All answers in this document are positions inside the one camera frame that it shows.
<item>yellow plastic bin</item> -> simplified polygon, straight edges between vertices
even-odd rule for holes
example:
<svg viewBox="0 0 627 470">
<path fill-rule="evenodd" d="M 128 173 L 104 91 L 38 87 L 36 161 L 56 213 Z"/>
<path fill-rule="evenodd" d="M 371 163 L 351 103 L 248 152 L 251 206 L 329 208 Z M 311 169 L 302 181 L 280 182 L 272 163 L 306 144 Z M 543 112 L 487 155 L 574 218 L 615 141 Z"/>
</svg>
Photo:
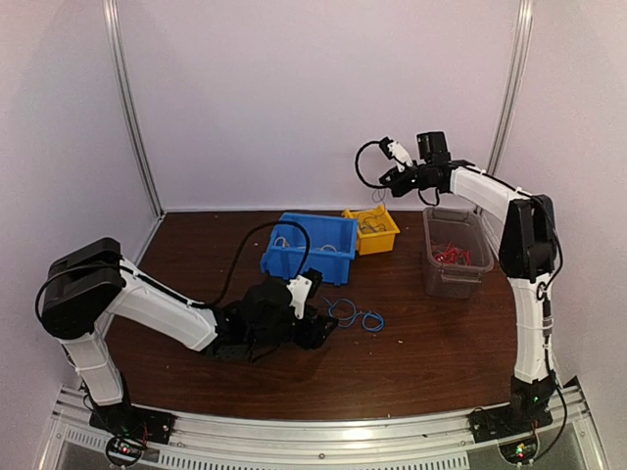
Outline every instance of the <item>yellow plastic bin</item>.
<svg viewBox="0 0 627 470">
<path fill-rule="evenodd" d="M 346 209 L 342 215 L 358 221 L 357 251 L 361 256 L 391 252 L 394 249 L 394 238 L 401 230 L 385 206 L 371 211 L 352 212 Z"/>
</svg>

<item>transparent container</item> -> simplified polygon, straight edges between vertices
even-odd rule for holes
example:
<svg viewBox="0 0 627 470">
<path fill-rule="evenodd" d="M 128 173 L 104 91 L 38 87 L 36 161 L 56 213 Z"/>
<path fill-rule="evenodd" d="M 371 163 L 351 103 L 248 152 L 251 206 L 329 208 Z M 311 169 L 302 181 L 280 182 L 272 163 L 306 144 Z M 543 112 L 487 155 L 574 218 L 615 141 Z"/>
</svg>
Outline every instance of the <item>transparent container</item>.
<svg viewBox="0 0 627 470">
<path fill-rule="evenodd" d="M 426 242 L 422 266 L 425 292 L 436 297 L 468 299 L 481 286 L 483 274 L 494 267 L 479 217 L 469 211 L 438 208 L 428 208 L 422 216 Z M 463 250 L 463 262 L 449 264 L 436 260 L 447 247 Z"/>
</svg>

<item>metal base plate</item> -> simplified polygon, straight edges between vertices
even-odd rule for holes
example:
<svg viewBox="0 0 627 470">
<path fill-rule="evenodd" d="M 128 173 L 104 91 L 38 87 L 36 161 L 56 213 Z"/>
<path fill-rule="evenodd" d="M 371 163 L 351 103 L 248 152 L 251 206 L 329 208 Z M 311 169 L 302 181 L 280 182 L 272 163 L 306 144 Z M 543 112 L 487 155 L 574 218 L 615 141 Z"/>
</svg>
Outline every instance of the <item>metal base plate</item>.
<svg viewBox="0 0 627 470">
<path fill-rule="evenodd" d="M 174 426 L 174 415 L 164 411 L 155 409 L 133 407 L 134 413 L 139 419 L 146 423 L 148 428 L 148 442 L 156 444 L 169 444 L 169 435 Z M 102 420 L 95 414 L 91 413 L 89 417 L 89 426 L 108 431 Z"/>
<path fill-rule="evenodd" d="M 510 416 L 511 410 L 508 404 L 497 408 L 474 410 L 468 415 L 474 442 L 485 443 L 531 431 L 531 426 L 528 424 L 513 425 Z M 553 417 L 547 410 L 537 412 L 534 419 L 538 423 L 538 428 L 553 423 Z"/>
</svg>

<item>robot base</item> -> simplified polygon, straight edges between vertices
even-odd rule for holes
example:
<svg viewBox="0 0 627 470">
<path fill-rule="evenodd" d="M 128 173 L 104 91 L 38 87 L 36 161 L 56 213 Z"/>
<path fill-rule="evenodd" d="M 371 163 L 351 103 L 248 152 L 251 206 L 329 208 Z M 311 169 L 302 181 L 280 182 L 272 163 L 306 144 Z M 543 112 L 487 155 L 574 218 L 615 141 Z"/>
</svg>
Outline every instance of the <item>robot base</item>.
<svg viewBox="0 0 627 470">
<path fill-rule="evenodd" d="M 174 415 L 166 413 L 164 411 L 157 411 L 154 409 L 140 408 L 138 406 L 132 407 L 133 418 L 146 423 L 148 429 L 148 442 L 156 444 L 167 445 L 169 443 L 169 435 L 172 427 L 174 426 Z M 93 428 L 102 429 L 103 431 L 109 431 L 102 419 L 96 414 L 91 413 L 89 418 L 89 425 Z M 135 439 L 141 440 L 143 437 L 143 431 L 137 436 L 132 436 Z"/>
<path fill-rule="evenodd" d="M 486 441 L 500 440 L 517 434 L 531 431 L 533 423 L 536 428 L 549 426 L 553 423 L 551 412 L 546 409 L 537 409 L 533 416 L 524 421 L 512 419 L 512 410 L 509 404 L 490 409 L 477 409 L 468 415 L 470 431 L 477 444 Z"/>
</svg>

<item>white backdrop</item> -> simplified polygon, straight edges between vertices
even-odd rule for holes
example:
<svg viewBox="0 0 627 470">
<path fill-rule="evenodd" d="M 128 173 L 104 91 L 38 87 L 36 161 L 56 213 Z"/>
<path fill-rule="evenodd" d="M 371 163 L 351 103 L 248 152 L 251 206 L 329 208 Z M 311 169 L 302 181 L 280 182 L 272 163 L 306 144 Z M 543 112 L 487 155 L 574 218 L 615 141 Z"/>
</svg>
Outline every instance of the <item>white backdrop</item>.
<svg viewBox="0 0 627 470">
<path fill-rule="evenodd" d="M 33 311 L 50 263 L 104 236 L 134 258 L 155 220 L 100 2 L 2 0 L 0 45 L 0 467 L 29 469 L 75 377 Z"/>
<path fill-rule="evenodd" d="M 554 283 L 555 352 L 563 379 L 582 381 L 613 470 L 627 468 L 625 5 L 536 3 L 499 171 L 554 199 L 565 257 Z"/>
<path fill-rule="evenodd" d="M 365 141 L 445 130 L 488 161 L 518 2 L 121 2 L 129 75 L 167 210 L 371 206 Z M 389 163 L 363 158 L 375 180 Z M 421 207 L 416 196 L 393 207 Z"/>
</svg>

